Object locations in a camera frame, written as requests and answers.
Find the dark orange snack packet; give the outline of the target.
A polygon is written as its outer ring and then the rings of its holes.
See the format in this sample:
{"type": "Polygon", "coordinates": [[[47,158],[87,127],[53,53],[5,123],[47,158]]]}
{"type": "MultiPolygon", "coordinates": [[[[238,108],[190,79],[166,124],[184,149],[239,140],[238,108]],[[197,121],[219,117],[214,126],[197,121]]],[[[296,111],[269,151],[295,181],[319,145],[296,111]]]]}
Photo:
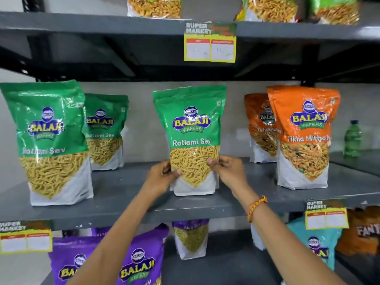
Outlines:
{"type": "Polygon", "coordinates": [[[349,228],[343,229],[335,250],[345,256],[380,254],[380,206],[348,209],[349,228]]]}

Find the grey metal shelf rack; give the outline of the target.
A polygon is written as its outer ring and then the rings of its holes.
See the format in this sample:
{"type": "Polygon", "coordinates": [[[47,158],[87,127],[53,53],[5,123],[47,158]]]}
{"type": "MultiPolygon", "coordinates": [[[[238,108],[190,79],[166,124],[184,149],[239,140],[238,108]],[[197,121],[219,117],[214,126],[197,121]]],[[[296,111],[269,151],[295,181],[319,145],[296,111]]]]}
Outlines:
{"type": "Polygon", "coordinates": [[[241,22],[236,64],[183,60],[184,20],[126,16],[116,0],[44,0],[42,12],[12,12],[0,0],[0,82],[75,79],[86,92],[128,95],[123,168],[93,174],[93,199],[73,206],[32,207],[17,160],[15,125],[0,96],[0,221],[50,220],[55,230],[112,225],[137,194],[149,168],[166,159],[164,129],[152,91],[227,85],[221,153],[244,157],[249,182],[274,210],[302,211],[314,198],[349,206],[380,202],[380,1],[364,2],[352,27],[315,23],[241,22]],[[274,164],[248,161],[243,96],[272,84],[317,85],[341,92],[332,129],[329,187],[291,191],[274,183],[274,164]],[[361,153],[346,158],[351,120],[362,133],[361,153]]]}

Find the yellow price label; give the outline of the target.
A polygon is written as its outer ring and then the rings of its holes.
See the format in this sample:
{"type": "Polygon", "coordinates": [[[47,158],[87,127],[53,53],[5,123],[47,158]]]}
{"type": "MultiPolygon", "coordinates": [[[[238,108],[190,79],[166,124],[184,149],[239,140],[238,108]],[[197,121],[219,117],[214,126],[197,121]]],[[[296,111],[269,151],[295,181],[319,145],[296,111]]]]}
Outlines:
{"type": "Polygon", "coordinates": [[[194,22],[183,24],[184,61],[235,63],[236,23],[194,22]]]}
{"type": "Polygon", "coordinates": [[[52,252],[52,238],[49,220],[0,221],[0,255],[52,252]]]}
{"type": "Polygon", "coordinates": [[[306,230],[348,229],[345,198],[311,200],[305,208],[306,230]]]}

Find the person's left hand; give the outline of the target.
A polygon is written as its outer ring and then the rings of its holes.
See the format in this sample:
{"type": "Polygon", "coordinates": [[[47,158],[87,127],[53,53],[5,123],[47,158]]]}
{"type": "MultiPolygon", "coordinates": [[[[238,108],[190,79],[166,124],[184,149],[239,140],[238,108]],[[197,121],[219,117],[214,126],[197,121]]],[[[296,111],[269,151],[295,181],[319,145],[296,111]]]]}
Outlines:
{"type": "Polygon", "coordinates": [[[169,160],[151,167],[140,190],[142,196],[149,200],[150,204],[162,196],[170,187],[171,184],[168,183],[168,172],[170,171],[172,170],[169,160]]]}

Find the person's left forearm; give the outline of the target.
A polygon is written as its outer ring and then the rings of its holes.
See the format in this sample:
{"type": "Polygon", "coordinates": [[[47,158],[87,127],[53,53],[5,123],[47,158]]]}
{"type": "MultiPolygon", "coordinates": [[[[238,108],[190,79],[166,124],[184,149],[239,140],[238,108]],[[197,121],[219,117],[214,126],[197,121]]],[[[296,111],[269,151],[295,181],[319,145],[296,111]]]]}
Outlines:
{"type": "Polygon", "coordinates": [[[66,285],[115,285],[134,234],[154,201],[168,187],[143,186],[66,285]]]}

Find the person's right forearm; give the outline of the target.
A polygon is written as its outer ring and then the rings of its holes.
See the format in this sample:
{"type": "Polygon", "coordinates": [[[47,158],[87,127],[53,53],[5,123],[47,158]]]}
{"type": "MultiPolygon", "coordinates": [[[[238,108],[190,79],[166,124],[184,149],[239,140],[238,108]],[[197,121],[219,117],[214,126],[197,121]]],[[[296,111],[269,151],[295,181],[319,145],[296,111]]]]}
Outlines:
{"type": "Polygon", "coordinates": [[[251,189],[239,201],[287,285],[347,285],[251,189]]]}

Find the person's right hand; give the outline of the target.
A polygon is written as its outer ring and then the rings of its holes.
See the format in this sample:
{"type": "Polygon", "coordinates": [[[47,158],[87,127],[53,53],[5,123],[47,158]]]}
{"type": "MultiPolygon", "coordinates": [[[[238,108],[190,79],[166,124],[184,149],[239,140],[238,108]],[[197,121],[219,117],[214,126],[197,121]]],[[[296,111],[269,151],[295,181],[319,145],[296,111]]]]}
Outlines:
{"type": "Polygon", "coordinates": [[[228,155],[219,155],[219,158],[223,158],[221,181],[232,191],[233,196],[241,201],[242,197],[251,190],[242,160],[228,155]]]}

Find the green snack packet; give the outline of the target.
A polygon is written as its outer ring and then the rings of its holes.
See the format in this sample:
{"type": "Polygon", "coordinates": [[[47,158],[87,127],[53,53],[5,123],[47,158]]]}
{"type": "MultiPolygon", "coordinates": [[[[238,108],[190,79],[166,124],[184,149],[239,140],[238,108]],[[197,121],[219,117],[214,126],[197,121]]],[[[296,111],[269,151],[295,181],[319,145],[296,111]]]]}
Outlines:
{"type": "Polygon", "coordinates": [[[0,83],[0,90],[16,125],[31,205],[73,205],[93,198],[91,162],[82,132],[85,95],[79,83],[0,83]]]}
{"type": "Polygon", "coordinates": [[[128,16],[179,19],[182,0],[127,0],[128,16]]]}
{"type": "Polygon", "coordinates": [[[219,176],[207,159],[219,159],[226,85],[153,91],[152,97],[168,139],[171,170],[182,172],[171,190],[176,196],[214,194],[219,176]]]}
{"type": "Polygon", "coordinates": [[[126,95],[85,93],[83,133],[91,170],[116,170],[124,165],[122,130],[129,108],[126,95]]]}
{"type": "Polygon", "coordinates": [[[242,0],[235,21],[295,23],[298,0],[242,0]]]}
{"type": "Polygon", "coordinates": [[[356,25],[358,0],[308,0],[310,18],[322,24],[356,25]]]}

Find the teal snack packet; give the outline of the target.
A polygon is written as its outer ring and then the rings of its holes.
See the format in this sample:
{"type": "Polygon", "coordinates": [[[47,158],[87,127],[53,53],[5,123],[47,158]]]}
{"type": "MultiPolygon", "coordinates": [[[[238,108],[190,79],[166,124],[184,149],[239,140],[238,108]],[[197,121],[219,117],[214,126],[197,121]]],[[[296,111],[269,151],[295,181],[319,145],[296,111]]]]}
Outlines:
{"type": "Polygon", "coordinates": [[[304,217],[287,222],[286,225],[332,271],[335,270],[335,247],[341,237],[342,229],[307,230],[304,217]]]}

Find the green plastic bottle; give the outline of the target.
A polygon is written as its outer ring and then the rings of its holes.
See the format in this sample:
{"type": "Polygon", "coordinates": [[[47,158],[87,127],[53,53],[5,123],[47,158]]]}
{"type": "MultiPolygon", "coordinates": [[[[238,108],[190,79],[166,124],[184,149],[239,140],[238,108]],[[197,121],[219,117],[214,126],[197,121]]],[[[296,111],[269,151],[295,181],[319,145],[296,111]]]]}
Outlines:
{"type": "Polygon", "coordinates": [[[344,135],[344,151],[346,158],[357,158],[360,156],[360,147],[362,141],[362,133],[358,120],[351,120],[348,129],[344,135]]]}

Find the white snack packet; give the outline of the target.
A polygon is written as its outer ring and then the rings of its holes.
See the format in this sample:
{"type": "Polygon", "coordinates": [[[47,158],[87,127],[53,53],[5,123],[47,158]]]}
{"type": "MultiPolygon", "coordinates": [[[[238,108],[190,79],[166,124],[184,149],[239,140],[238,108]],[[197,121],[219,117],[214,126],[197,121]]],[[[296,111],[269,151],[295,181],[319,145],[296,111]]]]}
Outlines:
{"type": "Polygon", "coordinates": [[[262,238],[259,236],[257,229],[252,223],[250,224],[250,230],[251,230],[253,244],[255,245],[255,247],[261,251],[266,250],[266,246],[262,238]]]}

